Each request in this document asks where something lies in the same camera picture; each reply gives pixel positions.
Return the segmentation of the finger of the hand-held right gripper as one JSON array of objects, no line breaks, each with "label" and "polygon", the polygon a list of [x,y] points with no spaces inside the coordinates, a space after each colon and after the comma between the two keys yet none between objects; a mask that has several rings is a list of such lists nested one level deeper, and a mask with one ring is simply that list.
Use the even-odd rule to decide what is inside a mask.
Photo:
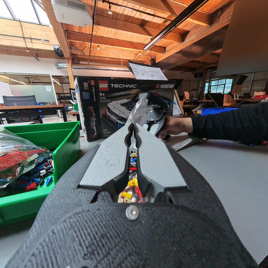
[{"label": "finger of the hand-held right gripper", "polygon": [[149,132],[155,137],[159,136],[160,131],[163,129],[164,122],[149,122]]}]

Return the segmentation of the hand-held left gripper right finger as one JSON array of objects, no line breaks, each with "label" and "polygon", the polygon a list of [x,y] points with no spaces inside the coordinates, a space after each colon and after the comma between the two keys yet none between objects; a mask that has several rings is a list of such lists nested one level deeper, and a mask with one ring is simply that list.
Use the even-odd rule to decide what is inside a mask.
[{"label": "hand-held left gripper right finger", "polygon": [[137,180],[143,196],[187,188],[166,145],[139,124],[134,123],[137,147]]}]

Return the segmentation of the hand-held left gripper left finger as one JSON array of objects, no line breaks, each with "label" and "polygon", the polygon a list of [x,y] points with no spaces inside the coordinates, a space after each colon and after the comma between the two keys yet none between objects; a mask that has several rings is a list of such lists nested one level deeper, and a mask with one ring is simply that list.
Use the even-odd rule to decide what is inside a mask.
[{"label": "hand-held left gripper left finger", "polygon": [[127,123],[103,141],[79,182],[79,187],[119,195],[129,181],[132,134],[133,123]]}]

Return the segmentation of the small clear bag yellow pieces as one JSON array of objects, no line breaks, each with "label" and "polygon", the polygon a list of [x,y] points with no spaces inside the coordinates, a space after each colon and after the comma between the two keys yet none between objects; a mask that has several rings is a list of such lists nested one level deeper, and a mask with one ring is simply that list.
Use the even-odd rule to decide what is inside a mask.
[{"label": "small clear bag yellow pieces", "polygon": [[[141,97],[140,100],[134,105],[134,108],[130,112],[127,122],[141,123],[143,126],[145,116],[147,114],[147,99]],[[137,174],[137,148],[135,147],[136,140],[134,136],[131,137],[130,147],[130,167],[129,167],[129,181],[125,189],[120,192],[118,196],[118,203],[148,203],[150,197],[148,194],[142,195],[138,185]]]}]

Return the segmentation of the person's right forearm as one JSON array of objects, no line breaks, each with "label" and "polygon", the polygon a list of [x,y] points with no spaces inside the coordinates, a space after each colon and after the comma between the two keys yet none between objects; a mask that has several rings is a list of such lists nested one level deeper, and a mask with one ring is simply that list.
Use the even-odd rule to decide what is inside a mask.
[{"label": "person's right forearm", "polygon": [[268,141],[268,102],[227,112],[192,117],[189,135],[243,143]]}]

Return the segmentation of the black lego car box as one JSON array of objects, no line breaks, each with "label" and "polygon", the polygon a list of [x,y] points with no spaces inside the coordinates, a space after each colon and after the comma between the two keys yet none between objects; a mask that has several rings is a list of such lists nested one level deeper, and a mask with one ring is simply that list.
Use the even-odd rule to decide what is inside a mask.
[{"label": "black lego car box", "polygon": [[173,80],[76,77],[75,90],[80,122],[88,142],[108,138],[122,128],[134,105],[145,97],[146,92],[169,98],[170,109],[167,114],[172,115],[173,112]]}]

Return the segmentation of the loose lego pieces in bin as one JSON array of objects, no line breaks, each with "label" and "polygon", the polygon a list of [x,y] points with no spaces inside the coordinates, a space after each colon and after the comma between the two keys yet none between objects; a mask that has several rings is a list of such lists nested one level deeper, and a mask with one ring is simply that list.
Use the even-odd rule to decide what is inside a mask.
[{"label": "loose lego pieces in bin", "polygon": [[0,190],[0,197],[37,190],[39,186],[48,186],[53,181],[53,156],[43,159],[33,169],[20,175],[13,182]]}]

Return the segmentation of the clear bag of lego bricks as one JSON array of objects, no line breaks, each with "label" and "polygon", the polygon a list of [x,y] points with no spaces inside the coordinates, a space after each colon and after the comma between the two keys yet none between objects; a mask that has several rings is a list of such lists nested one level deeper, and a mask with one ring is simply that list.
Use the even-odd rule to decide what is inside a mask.
[{"label": "clear bag of lego bricks", "polygon": [[47,148],[4,128],[0,131],[0,188],[7,187],[50,155],[51,151]]}]

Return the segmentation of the person's right hand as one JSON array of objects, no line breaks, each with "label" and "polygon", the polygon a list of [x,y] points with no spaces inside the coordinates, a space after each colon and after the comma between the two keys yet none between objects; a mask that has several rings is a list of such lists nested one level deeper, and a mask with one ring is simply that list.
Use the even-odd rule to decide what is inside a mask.
[{"label": "person's right hand", "polygon": [[165,139],[167,134],[179,135],[181,133],[192,133],[193,123],[190,117],[176,118],[166,115],[163,128],[158,134],[158,138]]}]

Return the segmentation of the paper sign in clear stand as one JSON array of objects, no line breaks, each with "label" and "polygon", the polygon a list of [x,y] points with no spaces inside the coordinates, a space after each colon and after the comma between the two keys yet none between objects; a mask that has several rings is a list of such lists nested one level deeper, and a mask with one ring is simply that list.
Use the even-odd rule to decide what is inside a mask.
[{"label": "paper sign in clear stand", "polygon": [[182,118],[184,115],[183,107],[181,101],[179,99],[179,95],[174,90],[174,101],[173,101],[173,117],[175,118]]}]

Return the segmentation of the white instruction booklet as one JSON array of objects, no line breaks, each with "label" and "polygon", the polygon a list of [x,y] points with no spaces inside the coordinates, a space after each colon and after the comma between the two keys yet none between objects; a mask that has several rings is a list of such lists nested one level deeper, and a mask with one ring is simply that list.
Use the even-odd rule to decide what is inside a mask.
[{"label": "white instruction booklet", "polygon": [[166,145],[171,146],[175,151],[181,151],[196,143],[201,143],[207,139],[191,137],[187,133],[181,133],[179,135],[171,135],[166,141]]}]

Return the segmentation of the green plastic bin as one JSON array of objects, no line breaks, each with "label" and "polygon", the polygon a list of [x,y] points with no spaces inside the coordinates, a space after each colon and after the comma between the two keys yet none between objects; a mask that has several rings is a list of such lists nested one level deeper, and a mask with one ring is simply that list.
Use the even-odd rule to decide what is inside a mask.
[{"label": "green plastic bin", "polygon": [[44,183],[36,190],[29,192],[19,190],[17,193],[0,198],[1,226],[35,217],[56,182],[77,161],[80,150],[79,122],[6,125],[5,129],[33,142],[35,145],[47,149],[56,148],[56,150],[53,152],[53,180],[48,186]]}]

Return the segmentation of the printed paper sheet on stand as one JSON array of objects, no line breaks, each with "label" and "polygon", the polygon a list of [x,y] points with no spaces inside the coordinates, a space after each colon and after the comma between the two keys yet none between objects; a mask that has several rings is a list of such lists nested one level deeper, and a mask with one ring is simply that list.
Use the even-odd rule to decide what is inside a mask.
[{"label": "printed paper sheet on stand", "polygon": [[162,80],[167,81],[167,77],[159,67],[140,64],[133,61],[129,62],[129,70],[137,80]]}]

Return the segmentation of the blue plastic bin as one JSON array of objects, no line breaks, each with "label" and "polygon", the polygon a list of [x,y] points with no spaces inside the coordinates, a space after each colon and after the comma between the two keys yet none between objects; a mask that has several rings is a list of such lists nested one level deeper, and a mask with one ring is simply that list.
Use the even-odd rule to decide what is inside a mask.
[{"label": "blue plastic bin", "polygon": [[201,115],[209,115],[209,114],[218,114],[222,112],[229,112],[232,110],[239,110],[239,108],[206,108],[206,109],[201,109]]}]

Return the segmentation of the wooden desk with black legs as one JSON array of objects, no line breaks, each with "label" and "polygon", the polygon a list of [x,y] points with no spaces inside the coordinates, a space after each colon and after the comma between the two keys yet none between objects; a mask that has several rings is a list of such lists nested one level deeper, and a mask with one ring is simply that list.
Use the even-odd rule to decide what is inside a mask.
[{"label": "wooden desk with black legs", "polygon": [[19,117],[37,117],[56,115],[57,111],[62,112],[62,118],[64,122],[68,122],[66,116],[65,107],[69,107],[68,104],[58,105],[31,105],[31,106],[2,106],[0,107],[0,118],[10,119]]}]

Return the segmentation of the black computer monitor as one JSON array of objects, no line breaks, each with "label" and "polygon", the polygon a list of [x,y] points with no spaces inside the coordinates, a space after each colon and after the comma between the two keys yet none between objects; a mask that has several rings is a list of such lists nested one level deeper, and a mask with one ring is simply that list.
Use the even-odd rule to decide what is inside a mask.
[{"label": "black computer monitor", "polygon": [[29,96],[2,96],[4,101],[4,106],[36,106],[35,95]]}]

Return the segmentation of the white ceiling projector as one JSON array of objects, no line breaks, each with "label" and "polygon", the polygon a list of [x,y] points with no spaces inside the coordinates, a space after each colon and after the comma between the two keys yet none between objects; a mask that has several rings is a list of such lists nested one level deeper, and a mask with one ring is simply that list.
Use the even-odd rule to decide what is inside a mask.
[{"label": "white ceiling projector", "polygon": [[92,10],[80,0],[52,0],[58,22],[85,27],[92,25]]}]

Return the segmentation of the silver ventilation duct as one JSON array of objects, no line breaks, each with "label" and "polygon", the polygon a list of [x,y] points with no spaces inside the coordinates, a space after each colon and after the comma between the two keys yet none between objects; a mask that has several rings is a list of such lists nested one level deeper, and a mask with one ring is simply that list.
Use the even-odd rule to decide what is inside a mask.
[{"label": "silver ventilation duct", "polygon": [[[99,71],[119,71],[119,72],[132,72],[128,67],[124,66],[105,66],[105,65],[72,65],[73,70],[99,70]],[[67,63],[57,62],[55,68],[58,70],[67,69]]]}]

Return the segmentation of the black ceiling light rail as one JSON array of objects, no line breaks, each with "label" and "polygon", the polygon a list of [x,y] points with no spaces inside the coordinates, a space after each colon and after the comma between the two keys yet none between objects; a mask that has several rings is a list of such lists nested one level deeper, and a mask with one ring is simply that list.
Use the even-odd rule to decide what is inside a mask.
[{"label": "black ceiling light rail", "polygon": [[151,49],[165,36],[182,24],[186,19],[198,11],[208,0],[194,0],[186,9],[184,9],[172,22],[170,22],[162,31],[160,31],[151,41],[144,46],[143,50]]}]

